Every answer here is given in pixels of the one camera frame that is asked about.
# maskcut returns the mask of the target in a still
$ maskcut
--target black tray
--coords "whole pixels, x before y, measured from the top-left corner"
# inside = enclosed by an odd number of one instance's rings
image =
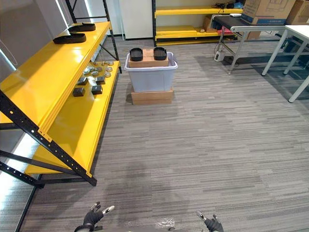
[[[64,35],[53,39],[54,43],[57,44],[73,44],[82,43],[86,41],[86,36],[84,33],[73,33],[71,35]]]
[[[165,60],[167,57],[166,49],[163,47],[154,48],[154,59],[155,60]]]
[[[131,61],[143,60],[143,50],[141,50],[139,47],[132,48],[130,50],[130,60]]]
[[[94,23],[82,23],[81,25],[76,25],[68,29],[69,32],[80,32],[80,31],[92,31],[96,29]]]

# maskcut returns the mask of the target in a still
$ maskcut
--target black block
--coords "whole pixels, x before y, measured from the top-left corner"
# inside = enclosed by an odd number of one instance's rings
[[[87,77],[81,77],[81,78],[78,79],[76,84],[78,86],[85,86],[87,84],[87,82],[88,82],[88,78]]]
[[[102,86],[92,86],[91,92],[92,92],[93,95],[102,94],[103,88],[102,88]]]
[[[97,85],[103,85],[103,84],[105,84],[105,78],[104,78],[104,76],[98,76],[98,77],[96,78],[96,84],[97,84]]]
[[[75,97],[82,97],[85,94],[85,89],[84,87],[81,88],[75,88],[73,90],[73,96]]]

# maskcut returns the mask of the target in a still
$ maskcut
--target metal table leg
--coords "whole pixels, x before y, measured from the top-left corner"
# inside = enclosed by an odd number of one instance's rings
[[[295,93],[290,97],[288,102],[293,103],[295,99],[302,93],[302,91],[309,85],[309,76],[304,80],[304,82],[298,87]]]
[[[220,45],[221,45],[222,42],[223,42],[223,33],[221,33],[221,36],[220,36],[220,39],[219,39],[219,43],[218,43],[218,47],[217,47],[217,50],[216,50],[214,55],[216,55],[216,53],[219,51]]]
[[[290,68],[294,65],[295,61],[298,59],[304,48],[307,46],[307,43],[304,41],[298,51],[296,52],[295,56],[291,60],[289,66],[284,70],[283,74],[288,74]]]
[[[234,59],[233,59],[233,62],[232,62],[232,65],[231,65],[231,68],[230,68],[230,71],[228,72],[228,74],[231,74],[231,71],[233,70],[233,68],[234,68],[234,66],[235,66],[235,63],[236,63],[236,60],[238,59],[238,56],[239,56],[241,47],[242,47],[243,43],[245,42],[248,33],[249,33],[248,31],[245,31],[244,34],[243,34],[243,36],[242,36],[242,38],[241,38],[239,47],[238,47],[238,49],[237,49],[236,54],[234,55]]]
[[[279,41],[277,47],[275,48],[275,51],[274,51],[273,54],[271,55],[271,57],[270,57],[270,59],[269,59],[267,65],[266,65],[266,67],[264,68],[264,70],[263,70],[263,72],[262,72],[262,76],[265,76],[266,73],[268,72],[268,70],[269,70],[269,68],[270,68],[270,66],[271,66],[271,64],[272,64],[272,62],[273,62],[274,59],[276,58],[276,56],[277,56],[277,54],[278,54],[278,52],[279,52],[279,50],[280,50],[282,44],[284,43],[284,41],[285,41],[287,35],[288,35],[288,31],[287,31],[287,30],[284,30],[284,32],[283,32],[283,34],[282,34],[282,37],[281,37],[281,39],[280,39],[280,41]]]

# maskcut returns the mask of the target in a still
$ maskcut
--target cardboard box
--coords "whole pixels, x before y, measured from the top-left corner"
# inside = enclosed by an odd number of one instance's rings
[[[169,65],[169,60],[155,60],[153,49],[143,49],[143,60],[131,61],[129,60],[130,68],[146,68],[146,67],[166,67]]]
[[[306,25],[309,24],[309,1],[296,0],[286,24],[289,25]]]
[[[246,40],[258,40],[260,38],[261,31],[250,31]]]
[[[203,28],[206,32],[217,32],[216,29],[211,28],[211,15],[205,16]]]
[[[253,25],[283,25],[296,0],[247,0],[241,18]]]
[[[171,104],[173,99],[173,89],[170,91],[158,92],[131,92],[133,105],[150,105],[150,104]]]

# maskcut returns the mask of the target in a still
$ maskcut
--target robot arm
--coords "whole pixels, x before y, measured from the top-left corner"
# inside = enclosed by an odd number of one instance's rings
[[[215,214],[213,215],[213,219],[211,220],[204,217],[204,215],[199,210],[197,210],[197,215],[200,219],[202,219],[210,232],[223,232],[222,224],[217,219],[217,216]]]
[[[103,211],[99,210],[100,208],[100,202],[95,203],[84,217],[84,223],[81,226],[77,227],[74,232],[93,231],[95,228],[95,224],[100,221],[107,213],[112,211],[115,206],[110,206]]]

